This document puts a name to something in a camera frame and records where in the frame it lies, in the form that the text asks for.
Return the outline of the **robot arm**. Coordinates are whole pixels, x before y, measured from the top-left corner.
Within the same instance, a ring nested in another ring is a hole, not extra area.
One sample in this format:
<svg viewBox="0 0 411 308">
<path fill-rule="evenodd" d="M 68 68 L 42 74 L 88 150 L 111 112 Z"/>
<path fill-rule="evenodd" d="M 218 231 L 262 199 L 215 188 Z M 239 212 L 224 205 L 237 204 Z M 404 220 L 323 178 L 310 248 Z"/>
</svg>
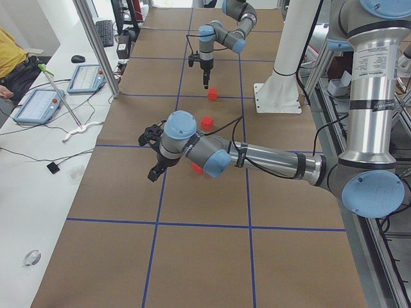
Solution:
<svg viewBox="0 0 411 308">
<path fill-rule="evenodd" d="M 272 75 L 255 84 L 259 113 L 301 113 L 296 77 L 323 1 L 290 1 Z M 190 67 L 200 63 L 205 89 L 214 64 L 214 43 L 241 54 L 255 28 L 256 10 L 247 1 L 223 1 L 222 12 L 237 22 L 228 31 L 220 21 L 199 28 L 199 52 L 189 56 Z M 227 167 L 251 167 L 277 178 L 305 180 L 329 191 L 351 212 L 364 218 L 383 218 L 404 205 L 405 187 L 395 174 L 389 152 L 395 109 L 399 46 L 410 34 L 410 1 L 331 1 L 328 47 L 353 51 L 348 115 L 317 129 L 311 156 L 234 141 L 243 116 L 214 132 L 204 133 L 189 112 L 178 110 L 167 120 L 145 128 L 139 137 L 157 154 L 148 179 L 155 182 L 182 156 L 213 178 Z M 336 157 L 316 153 L 317 138 L 326 127 L 348 118 L 345 150 Z M 235 123 L 230 140 L 215 134 Z"/>
<path fill-rule="evenodd" d="M 188 64 L 200 64 L 203 70 L 203 86 L 209 87 L 211 70 L 214 66 L 214 43 L 241 54 L 246 46 L 246 38 L 257 24 L 257 13 L 254 7 L 246 1 L 228 0 L 222 3 L 222 12 L 237 21 L 233 30 L 227 30 L 220 21 L 212 21 L 199 27 L 199 51 L 189 56 Z"/>
</svg>

